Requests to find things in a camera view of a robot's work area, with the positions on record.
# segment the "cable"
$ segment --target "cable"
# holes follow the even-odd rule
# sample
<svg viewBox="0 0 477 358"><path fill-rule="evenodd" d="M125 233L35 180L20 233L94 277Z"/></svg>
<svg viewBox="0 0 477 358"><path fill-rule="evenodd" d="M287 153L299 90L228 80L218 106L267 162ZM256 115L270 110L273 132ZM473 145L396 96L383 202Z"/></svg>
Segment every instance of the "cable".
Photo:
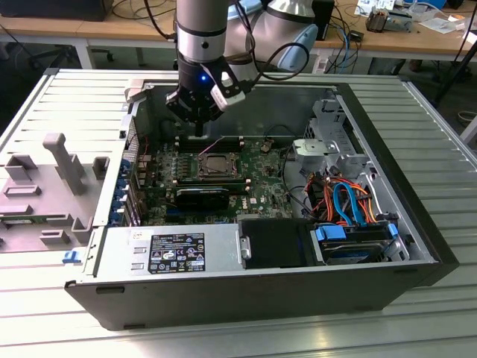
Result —
<svg viewBox="0 0 477 358"><path fill-rule="evenodd" d="M20 54L20 52L23 52L23 47L20 47L20 50L15 54L15 58L13 60L13 66L15 67L15 70L18 71L18 66L17 66L17 60L18 60L18 55Z"/></svg>
<svg viewBox="0 0 477 358"><path fill-rule="evenodd" d="M463 126L466 127L471 123L472 120L477 116L477 113L471 112L468 110L462 110L461 112L457 113L457 120Z"/></svg>
<svg viewBox="0 0 477 358"><path fill-rule="evenodd" d="M346 43L346 52L344 52L344 60L342 62L343 66L344 66L346 61L348 61L348 54L350 53L350 41L348 40L348 36L345 34L344 30L342 28L340 28L340 30L343 33L344 42ZM344 70L343 66L341 66L340 72L338 72L338 73L343 72L343 70Z"/></svg>
<svg viewBox="0 0 477 358"><path fill-rule="evenodd" d="M130 5L130 9L131 9L131 13L133 13L133 17L130 17L130 16L124 16L124 15L121 15L119 13L116 12L116 8L121 5L121 4L124 4L126 1L129 2L129 5ZM161 7L163 6L168 0L164 0L163 2L161 2L160 4L158 5L153 5L151 6L151 9L152 8L155 8L155 7ZM137 13L139 11L143 11L145 10L146 6L143 6L143 7L140 7L139 9L137 10L134 10L133 9L133 2L132 0L121 0L119 2L117 2L116 4L113 5L113 9L112 9L112 12L113 12L113 15L114 16L117 16L118 18L120 19L126 19L126 20L144 20L144 19L149 19L149 16L139 16ZM158 13L158 14L155 14L154 16L159 16L159 15L162 15L163 13Z"/></svg>
<svg viewBox="0 0 477 358"><path fill-rule="evenodd" d="M160 27L157 25L156 20L154 18L154 15L152 14L151 7L149 6L149 1L148 0L143 0L144 1L144 6L146 6L146 11L148 12L149 19L151 19L152 25L154 28L157 30L157 32L164 37L166 40L172 40L174 39L174 34L166 34L164 31L160 29Z"/></svg>
<svg viewBox="0 0 477 358"><path fill-rule="evenodd" d="M291 188L289 191L293 192L296 189L301 189L301 188L304 188L304 187L305 187L304 185L297 185L297 186L294 186L293 188Z"/></svg>
<svg viewBox="0 0 477 358"><path fill-rule="evenodd" d="M244 28L247 32L247 38L245 39L245 48L247 48L247 40L248 40L248 37L250 37L251 47L250 47L250 50L247 51L247 53L252 55L253 63L255 64L255 67L258 68L257 64L256 64L256 58L255 58L256 41L255 41L255 37L253 35L252 25L250 24L250 21L249 21L248 16L247 16L247 11L244 9L243 5L240 3L239 0L236 1L235 6L236 6L236 11L237 11L238 17L240 18L240 22L243 24L243 26L244 26ZM228 58L228 60L240 58L241 56L242 56L242 54L237 54L237 55L234 55L234 56L230 56Z"/></svg>
<svg viewBox="0 0 477 358"><path fill-rule="evenodd" d="M333 203L335 205L335 210L349 225L353 224L351 219L343 212L343 210L341 210L338 194L342 186L348 191L348 195L350 197L351 209L353 211L353 215L355 217L356 222L358 224L365 224L365 221L358 209L355 193L353 192L352 187L348 183L337 183L335 185L335 188L333 189Z"/></svg>
<svg viewBox="0 0 477 358"><path fill-rule="evenodd" d="M207 148L205 148L201 153L198 154L198 157L200 157L202 154L206 153L209 149L211 149L214 145L216 145L223 138L225 138L225 136L221 136L219 139L217 139L215 142L213 142L211 145L209 145Z"/></svg>
<svg viewBox="0 0 477 358"><path fill-rule="evenodd" d="M469 110L462 110L461 112L457 113L457 117L464 122L471 122L476 116L476 112L470 112Z"/></svg>
<svg viewBox="0 0 477 358"><path fill-rule="evenodd" d="M275 128L285 128L288 132L290 132L290 134L293 134L295 138L298 138L298 135L293 132L289 126L287 125L272 125L271 127L269 127L264 133L263 133L263 137L264 138L267 138L268 137L268 134L270 134L270 132L275 129Z"/></svg>
<svg viewBox="0 0 477 358"><path fill-rule="evenodd" d="M28 56L31 57L31 59L32 59L33 61L35 61L36 63L38 63L38 65L40 65L40 67L43 69L43 71L46 70L46 67L44 67L44 65L43 65L41 62L39 62L39 61L35 58L35 56L32 55L31 52L29 52L29 50L27 50L27 48L26 48L20 41L18 41L18 40L14 37L14 35L12 35L12 34L9 32L9 30L7 30L2 24L0 24L0 28L2 28L3 31L5 31L5 33L13 39L13 41L15 41L16 43L18 43L19 46L20 46L21 48L23 48L23 51L25 51L25 52L28 54Z"/></svg>
<svg viewBox="0 0 477 358"><path fill-rule="evenodd" d="M335 17L335 16L332 16L332 19L338 19L338 20L339 20L339 18L338 18L338 17ZM341 19L341 21L342 21L342 24L343 24L343 28L342 28L340 25L338 25L336 22L334 22L334 21L332 21L332 25L334 25L333 27L335 27L335 28L342 28L342 29L344 29L344 30L345 30L345 33L346 33L346 25L347 25L347 23L346 23L343 19ZM343 49L346 47L346 42L345 42L344 38L341 39L341 38L339 37L339 32L338 32L338 38L339 38L341 41L343 41L343 45L342 45L342 47L340 48L340 51L338 52L338 54L336 55L336 58L335 58L333 61L330 62L329 68L325 71L325 73L329 73L333 67L334 67L334 72L333 72L333 73L336 73L336 69L338 68L337 65L336 65L336 62L338 61L338 58L340 57L341 52L343 51Z"/></svg>
<svg viewBox="0 0 477 358"><path fill-rule="evenodd" d="M300 47L304 50L305 54L306 54L306 61L305 63L303 64L303 66L301 66L301 68L296 71L296 72L293 72L291 75L288 75L288 76L285 76L285 77L271 77L269 75L266 75L264 72L265 70L267 69L267 67L270 66L270 63L271 61L274 60L274 58L282 51L284 50L285 48L287 47L293 47L293 46L296 46L296 47ZM310 51L308 51L308 49L302 45L301 43L286 43L285 45L281 45L279 48L277 48L275 50L275 52L268 58L267 62L265 63L265 65L263 66L263 68L260 70L259 74L256 76L255 80L252 81L252 84L251 86L254 87L260 80L260 78L263 76L265 78L267 78L268 80L272 80L272 81L286 81L286 80L290 80L292 79L293 77L295 77L296 75L299 75L306 67L306 65L308 65L308 62L310 60Z"/></svg>
<svg viewBox="0 0 477 358"><path fill-rule="evenodd" d="M288 159L288 155L290 154L291 150L293 148L293 145L290 145L290 147L288 147L288 150L285 154L285 158L283 158L283 164L282 164L282 182L283 182L283 187L285 188L285 192L290 196L290 198L293 200L293 201L296 201L303 209L306 210L306 212L313 218L313 219L316 219L314 216L313 216L313 213L310 211L310 209L304 204L301 202L301 200L297 199L296 196L294 196L293 194L291 194L291 191L294 190L294 189L297 189L298 187L303 187L304 186L294 186L293 188L291 189L288 189L288 186L286 185L286 182L285 182L285 165L286 165L286 160Z"/></svg>
<svg viewBox="0 0 477 358"><path fill-rule="evenodd" d="M462 44L461 44L461 47L459 48L459 51L458 53L456 54L454 60L451 62L451 66L449 67L449 69L447 70L447 73L446 75L444 76L444 78L448 78L449 77L449 73L451 72L452 70L452 67L455 66L455 64L457 63L457 59L459 58L459 56L461 55L461 52L462 52L462 49L464 48L464 44L465 42L467 41L467 37L469 36L469 32L470 32L470 29L472 28L472 24L474 23L474 17L476 16L476 11L477 11L477 2L476 2L476 5L474 7L474 10L472 12L472 16L470 17L470 23L469 23L469 28L467 29L466 33L465 33L465 36L464 36L464 39L462 40ZM445 84L446 81L442 81L440 83L440 86L439 86L439 91L442 89L442 86L443 84Z"/></svg>
<svg viewBox="0 0 477 358"><path fill-rule="evenodd" d="M373 208L371 207L371 199L369 199L367 202L368 202L368 207L370 208L370 218L371 218L371 221L372 221L372 222L377 222L377 220L374 218Z"/></svg>

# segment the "black cable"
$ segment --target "black cable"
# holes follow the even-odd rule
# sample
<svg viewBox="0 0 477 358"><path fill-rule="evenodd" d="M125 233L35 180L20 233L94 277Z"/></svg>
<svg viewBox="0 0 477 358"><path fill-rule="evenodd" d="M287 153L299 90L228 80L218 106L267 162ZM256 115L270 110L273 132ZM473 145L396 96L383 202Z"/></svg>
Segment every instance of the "black cable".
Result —
<svg viewBox="0 0 477 358"><path fill-rule="evenodd" d="M451 62L451 66L449 67L449 69L447 70L446 75L444 76L444 81L442 81L440 83L438 92L440 92L440 90L442 89L443 84L446 83L445 79L449 77L449 73L451 72L452 68L455 67L455 64L457 63L457 59L461 55L462 49L464 48L464 44L467 41L467 37L469 36L470 29L472 28L472 24L474 23L474 17L476 16L476 11L477 11L477 2L476 2L476 5L474 7L474 10L472 12L472 16L470 17L469 28L467 29L467 32L465 33L464 39L462 40L461 47L459 48L459 51L456 54L454 60Z"/></svg>
<svg viewBox="0 0 477 358"><path fill-rule="evenodd" d="M166 34L164 31L160 29L160 27L157 25L156 20L154 18L154 15L152 14L151 7L149 6L149 1L144 0L144 6L146 6L146 11L148 12L149 19L151 19L152 25L154 28L159 32L159 34L164 37L166 40L172 40L174 39L174 34Z"/></svg>
<svg viewBox="0 0 477 358"><path fill-rule="evenodd" d="M40 67L43 69L43 71L46 70L46 67L44 67L44 65L43 65L41 62L39 62L39 61L35 58L35 56L34 56L33 54L31 54L31 52L29 52L29 50L27 50L27 48L25 47L25 45L23 45L20 41L18 41L18 40L14 37L14 35L12 35L12 34L9 32L9 30L7 30L2 24L0 24L0 28L2 28L3 31L5 31L5 33L13 39L13 41L15 41L21 48L23 48L23 51L25 51L25 52L27 53L27 55L30 56L30 58L31 58L33 61L35 61L36 63L38 63L38 65L40 65Z"/></svg>
<svg viewBox="0 0 477 358"><path fill-rule="evenodd" d="M285 48L287 47L292 47L292 46L297 46L297 47L300 47L304 50L304 52L306 53L306 61L305 63L303 64L303 66L301 66L301 68L296 71L296 72L293 72L291 75L289 76L285 76L285 77L271 77L269 75L266 75L264 72L265 70L267 69L267 67L270 66L270 63L271 61L274 60L274 58ZM310 61L310 51L308 51L308 49L302 45L301 43L286 43L285 45L281 45L279 48L277 48L275 50L275 52L270 56L270 58L268 58L267 62L265 63L265 65L263 66L263 68L260 70L259 74L256 76L255 80L252 81L252 84L251 86L255 86L260 78L263 76L265 78L267 78L268 80L272 80L272 81L285 81L285 80L289 80L293 77L295 77L296 75L299 75L306 67L306 65L308 65L308 62Z"/></svg>
<svg viewBox="0 0 477 358"><path fill-rule="evenodd" d="M264 138L267 138L268 137L268 134L270 134L270 132L275 129L275 128L285 128L288 132L290 132L291 134L294 135L295 138L298 138L298 135L293 132L292 129L290 129L289 126L287 125L272 125L271 127L269 127L269 129L267 129L264 133L263 133L263 137Z"/></svg>
<svg viewBox="0 0 477 358"><path fill-rule="evenodd" d="M250 37L251 47L250 47L250 50L247 51L247 53L252 55L253 62L256 65L256 58L255 58L256 41L252 32L252 25L250 24L250 21L248 20L247 12L245 11L243 5L239 1L236 1L235 6L236 6L238 18L240 19L240 22L242 23L242 25L244 26L247 32L247 39L245 41L247 41L248 37Z"/></svg>
<svg viewBox="0 0 477 358"><path fill-rule="evenodd" d="M134 17L129 17L129 16L124 16L124 15L120 15L119 13L116 12L116 8L121 5L121 4L124 4L126 1L131 1L131 0L121 0L120 2L116 3L113 5L113 9L112 9L112 12L113 12L113 15L114 16L117 16L118 18L120 19L126 19L126 20L144 20L144 19L149 19L149 16L137 16L137 13L141 10L144 10L146 8L146 6L144 7L140 7L139 9L137 9L135 12L134 12ZM152 8L155 8L155 7L161 7L163 6L165 3L167 2L167 0L164 0L163 2L161 2L160 4L158 5L154 5L154 6L151 6L151 9ZM174 9L170 9L170 10L167 10L165 12L162 12L162 13L157 13L157 14L154 14L154 16L160 16L160 15L163 15L164 13L166 12L169 12L169 11L172 11Z"/></svg>
<svg viewBox="0 0 477 358"><path fill-rule="evenodd" d="M346 21L344 21L344 19L343 19L343 14L341 13L340 9L338 9L337 6L335 6L335 9L336 9L336 11L338 12L338 15L339 15L340 17L338 18L338 17L336 17L336 16L331 16L331 18L332 18L332 24L335 25L335 26L338 27L338 28L342 28L342 29L343 29L343 32L344 32L344 35L345 35L346 37L348 37L348 39L349 39L349 34L350 34L350 31L351 31L350 26L348 25L348 23L347 23ZM341 25L339 25L338 23L336 23L335 21L333 21L333 19L336 19L336 20L340 21L340 22L341 22ZM338 58L339 58L340 55L341 55L341 52L342 52L342 51L344 50L344 48L346 47L346 40L345 40L344 38L341 39L341 36L340 36L340 33L339 33L339 32L338 32L338 38L339 38L341 41L343 41L343 45L341 46L340 51L339 51L338 54L336 55L336 58L335 58L333 61L330 62L329 68L325 71L325 73L329 73L332 69L333 69L333 73L336 73L336 70L338 69L338 67L344 63L344 59L343 59L340 63L337 63L337 61L338 61ZM358 60L357 56L358 56L358 49L357 49L357 51L356 51L356 60Z"/></svg>
<svg viewBox="0 0 477 358"><path fill-rule="evenodd" d="M340 28L341 26L338 25L336 22L332 21L332 24L335 25L336 27ZM341 55L341 52L344 50L344 48L346 47L346 41L345 39L341 39L340 38L340 35L339 35L339 32L338 32L338 38L343 41L343 45L341 45L341 48L340 48L340 51L338 52L338 54L336 55L336 58L333 60L333 61L330 61L330 65L329 65L329 68L325 71L325 73L329 73L333 67L334 67L334 73L336 73L336 69L338 68L337 65L336 65L336 62L338 61L338 58L340 57Z"/></svg>
<svg viewBox="0 0 477 358"><path fill-rule="evenodd" d="M288 148L286 154L285 154L285 157L283 158L283 164L282 164L282 182L283 182L283 186L285 187L285 191L286 193L290 196L290 198L297 202L303 209L305 209L305 211L309 214L309 216L311 216L313 219L317 219L313 216L313 213L310 211L310 209L304 204L301 202L301 200L299 200L296 196L294 196L293 194L291 194L291 191L294 190L294 189L297 189L301 186L294 186L293 188L291 189L288 189L288 186L286 185L286 182L285 182L285 165L286 165L286 161L288 159L288 155L290 154L290 151L292 150L293 148L293 145L290 145L290 147Z"/></svg>
<svg viewBox="0 0 477 358"><path fill-rule="evenodd" d="M296 189L302 189L302 188L305 189L305 186L304 186L304 185L296 185L296 186L294 186L293 188L291 188L289 191L290 191L290 192L293 192L293 191L296 190Z"/></svg>

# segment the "wire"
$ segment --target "wire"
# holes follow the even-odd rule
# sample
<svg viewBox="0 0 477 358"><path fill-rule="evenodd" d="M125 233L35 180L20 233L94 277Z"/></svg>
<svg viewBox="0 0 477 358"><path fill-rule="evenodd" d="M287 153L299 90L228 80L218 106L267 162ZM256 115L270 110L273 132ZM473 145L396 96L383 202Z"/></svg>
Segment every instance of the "wire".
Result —
<svg viewBox="0 0 477 358"><path fill-rule="evenodd" d="M275 128L285 128L288 132L290 132L290 134L293 134L295 138L298 138L298 135L293 132L292 129L290 129L289 126L287 125L272 125L271 127L269 127L269 129L267 129L264 133L263 133L263 137L264 138L267 138L268 137L268 134L270 134L270 132L275 129Z"/></svg>
<svg viewBox="0 0 477 358"><path fill-rule="evenodd" d="M324 189L324 197L325 197L325 204L326 204L326 219L327 221L332 221L333 216L335 214L335 211L333 210L333 204L331 200L331 195L329 194L329 191L331 188L327 185L325 185Z"/></svg>
<svg viewBox="0 0 477 358"><path fill-rule="evenodd" d="M350 203L351 203L351 209L353 211L353 215L355 217L355 220L358 224L364 224L365 221L361 215L361 213L359 212L359 209L358 209L358 205L357 205L357 201L356 201L356 197L355 197L355 193L353 192L353 188L348 184L348 183L337 183L335 185L335 188L333 189L333 203L335 205L335 210L338 212L338 214L350 225L353 224L353 222L351 221L351 219L343 212L343 210L341 210L341 206L340 206L340 203L339 203L339 197L338 197L338 193L340 191L340 188L341 187L344 187L347 191L348 191L348 195L350 197Z"/></svg>
<svg viewBox="0 0 477 358"><path fill-rule="evenodd" d="M358 204L363 209L363 213L366 216L366 222L370 222L371 219L370 219L369 215L367 214L366 206L364 206L363 203L361 203L361 202L358 202Z"/></svg>
<svg viewBox="0 0 477 358"><path fill-rule="evenodd" d="M345 13L346 12L346 9L348 7L351 7L351 6L355 6L355 5L348 5L346 8L345 8ZM343 45L342 47L340 48L340 51L338 52L338 54L336 55L336 58L330 62L330 65L329 65L329 68L325 71L325 73L330 73L332 70L333 70L333 73L336 73L336 69L340 66L341 67L341 70L340 70L340 73L343 71L343 69L346 69L350 66L352 66L352 69L351 69L351 73L354 72L354 69L355 69L355 66L356 66L356 62L358 61L358 52L359 50L361 49L361 43L357 40L355 40L355 43L356 43L356 51L351 55L349 56L348 58L344 58L340 63L337 63L338 61L338 58L340 57L341 55L341 52L345 49L345 47L347 48L347 50L349 51L350 49L350 38L349 38L349 33L351 32L350 30L350 25L348 25L347 22L344 21L343 19L343 15L341 14L341 11L338 9L338 6L335 6L335 9L336 11L338 12L338 15L340 16L339 18L336 17L336 16L331 16L332 18L332 26L337 28L337 29L341 29L341 33L343 33L344 37L341 38L340 37L340 32L338 30L338 38L343 41ZM341 25L339 25L338 23L336 23L334 20L338 20L339 22L341 22ZM355 60L352 62L352 63L349 63L349 64L346 64L346 62L348 60L350 60L351 58L355 57Z"/></svg>
<svg viewBox="0 0 477 358"><path fill-rule="evenodd" d="M13 66L15 67L16 70L18 70L16 61L18 60L18 55L20 54L20 52L23 52L23 47L20 47L20 50L15 54L15 58L13 60Z"/></svg>
<svg viewBox="0 0 477 358"><path fill-rule="evenodd" d="M374 218L373 214L373 208L371 207L371 199L367 201L368 202L368 207L370 208L370 218L372 222L377 222L377 220Z"/></svg>
<svg viewBox="0 0 477 358"><path fill-rule="evenodd" d="M457 63L457 59L459 58L459 56L461 55L461 52L462 52L462 49L464 48L464 44L465 42L467 41L467 37L469 36L469 32L470 30L472 29L472 24L474 23L474 17L476 16L476 11L477 11L477 2L476 2L476 5L474 7L474 10L472 12L472 16L470 17L470 23L469 23L469 28L467 29L466 33L465 33L465 36L464 36L464 39L462 40L462 44L461 44L461 47L459 48L459 51L457 52L454 60L452 61L451 63L451 66L449 67L449 69L447 70L447 73L446 75L444 76L444 79L445 78L448 78L449 77L449 74L452 70L452 67L455 66L455 64ZM439 86L439 90L438 92L440 92L440 90L443 88L443 85L446 83L446 81L442 81L440 83L440 86Z"/></svg>
<svg viewBox="0 0 477 358"><path fill-rule="evenodd" d="M258 66L257 66L257 63L256 63L256 57L255 57L256 41L255 41L255 37L253 35L252 25L250 24L250 21L249 21L248 16L247 16L247 11L244 9L243 5L240 3L239 0L236 1L235 7L236 7L238 17L240 18L240 22L243 24L243 26L244 26L244 28L247 32L247 38L245 39L245 41L247 41L248 37L250 37L251 47L250 47L250 50L248 50L245 54L251 54L252 55L253 63L255 64L255 67L257 68L257 71L258 71ZM234 54L232 56L227 57L227 60L235 60L235 59L243 57L243 56L244 56L244 54Z"/></svg>
<svg viewBox="0 0 477 358"><path fill-rule="evenodd" d="M470 112L469 110L462 110L461 112L457 113L457 117L464 122L471 122L474 120L476 116L477 116L476 112Z"/></svg>
<svg viewBox="0 0 477 358"><path fill-rule="evenodd" d="M198 157L200 157L202 154L206 153L209 149L211 149L214 145L216 145L223 138L225 138L225 137L221 136L219 139L217 139L215 142L213 142L211 145L209 145L207 148L205 148L201 153L198 154Z"/></svg>
<svg viewBox="0 0 477 358"><path fill-rule="evenodd" d="M23 48L23 51L25 51L25 52L28 54L28 56L30 56L30 58L31 58L33 61L35 61L36 63L38 63L38 65L39 65L43 70L46 70L46 67L44 67L44 65L43 65L41 62L39 62L39 61L35 58L35 56L32 55L31 52L29 52L29 50L27 50L27 48L26 48L20 41L18 41L18 40L16 39L16 37L14 37L14 35L12 35L12 34L9 32L9 30L7 30L2 24L0 24L0 28L2 28L3 31L5 31L5 33L13 39L13 41L15 41L16 43L18 43L19 46L20 46L21 48Z"/></svg>
<svg viewBox="0 0 477 358"><path fill-rule="evenodd" d="M148 136L144 136L144 139L146 140L146 145L144 147L144 154L142 155L141 157L141 162L144 162L144 156L146 155L146 153L148 153L148 149L149 149L149 138Z"/></svg>
<svg viewBox="0 0 477 358"><path fill-rule="evenodd" d="M305 63L303 64L303 66L301 66L301 68L296 71L296 72L293 72L291 75L288 75L288 76L285 76L285 77L271 77L269 75L266 75L264 72L265 70L267 69L267 67L270 66L270 63L274 60L274 58L282 51L284 50L285 48L287 47L293 47L293 46L296 46L296 47L300 47L304 50L305 54L306 54L306 61ZM275 52L268 58L267 62L265 63L265 65L262 67L262 69L260 70L259 74L256 76L255 80L252 81L252 84L251 86L254 87L260 80L260 78L263 76L269 80L272 80L272 81L286 81L286 80L289 80L289 79L292 79L293 77L295 77L296 75L299 75L305 68L306 68L306 65L308 65L308 62L310 60L310 51L308 51L308 49L302 45L301 43L286 43L284 45L281 45L279 48L277 48L275 50Z"/></svg>
<svg viewBox="0 0 477 358"><path fill-rule="evenodd" d="M130 10L131 10L131 13L133 13L133 17L131 16L125 16L125 15L121 15L120 13L117 13L116 12L116 8L119 6L119 5L122 5L124 4L126 1L129 2L129 6L130 6ZM155 8L155 7L161 7L163 6L168 0L164 0L163 2L161 2L160 4L158 5L153 5L151 6L151 9L152 8ZM139 16L138 15L138 12L139 11L143 11L146 9L146 6L143 6L143 7L140 7L139 9L137 10L134 10L133 9L133 2L132 0L121 0L119 2L117 2L116 4L113 5L113 9L112 9L112 12L113 12L113 15L114 16L117 16L118 18L120 19L126 19L126 20L144 20L144 19L149 19L149 16ZM162 15L163 13L158 13L158 14L155 14L154 16L159 16L159 15Z"/></svg>
<svg viewBox="0 0 477 358"><path fill-rule="evenodd" d="M293 192L293 191L296 190L296 189L301 189L301 188L304 188L304 187L305 187L304 185L297 185L297 186L294 186L293 188L291 188L291 189L289 190L289 192Z"/></svg>
<svg viewBox="0 0 477 358"><path fill-rule="evenodd" d="M344 66L344 64L348 61L348 54L350 53L350 41L348 40L348 36L344 32L344 30L342 28L340 28L340 30L341 30L341 33L343 34L344 42L346 43L346 52L344 52L344 60L342 62L343 66ZM341 69L340 69L339 73L343 72L343 70L344 70L343 66L341 66Z"/></svg>
<svg viewBox="0 0 477 358"><path fill-rule="evenodd" d="M285 188L285 191L286 193L290 196L290 198L293 200L293 201L296 201L303 209L305 209L305 211L309 214L309 216L311 216L313 219L316 219L314 216L313 216L313 213L312 211L304 204L301 202L301 200L299 200L296 196L294 196L293 194L291 194L291 191L294 190L294 189L297 189L298 187L303 187L304 186L294 186L293 188L291 189L288 189L288 186L286 185L286 182L285 182L285 165L286 165L286 161L288 159L288 155L290 154L291 150L293 148L293 145L290 145L288 147L288 150L285 154L285 158L283 158L283 164L282 164L282 182L283 182L283 186Z"/></svg>
<svg viewBox="0 0 477 358"><path fill-rule="evenodd" d="M164 37L166 40L172 40L174 39L174 34L166 34L164 31L161 30L161 28L157 25L156 20L154 18L154 15L152 14L151 7L149 6L149 1L148 0L143 0L144 1L144 6L146 7L146 11L148 12L149 19L151 19L152 25L154 28L157 30L157 32Z"/></svg>

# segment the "aluminum extrusion table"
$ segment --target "aluminum extrusion table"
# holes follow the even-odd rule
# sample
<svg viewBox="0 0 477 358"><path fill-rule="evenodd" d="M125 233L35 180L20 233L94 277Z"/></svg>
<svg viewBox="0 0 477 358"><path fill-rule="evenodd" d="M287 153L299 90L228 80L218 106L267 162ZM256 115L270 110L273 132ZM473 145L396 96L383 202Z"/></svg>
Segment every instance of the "aluminum extrusion table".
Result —
<svg viewBox="0 0 477 358"><path fill-rule="evenodd" d="M118 145L130 78L173 72L60 70L44 75L0 138L10 154L51 163L42 147L62 131L82 163ZM66 292L81 266L62 251L0 254L2 357L468 357L477 349L477 159L415 87L394 77L301 75L348 83L423 200L461 266L381 312L111 332ZM1 169L0 181L7 174Z"/></svg>

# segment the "warning label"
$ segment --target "warning label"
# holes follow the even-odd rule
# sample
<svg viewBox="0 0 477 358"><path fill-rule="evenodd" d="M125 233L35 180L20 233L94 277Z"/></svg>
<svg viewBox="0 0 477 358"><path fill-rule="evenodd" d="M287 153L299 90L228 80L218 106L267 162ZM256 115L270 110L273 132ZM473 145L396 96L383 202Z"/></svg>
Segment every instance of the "warning label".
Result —
<svg viewBox="0 0 477 358"><path fill-rule="evenodd" d="M203 233L153 235L148 271L151 274L206 270Z"/></svg>

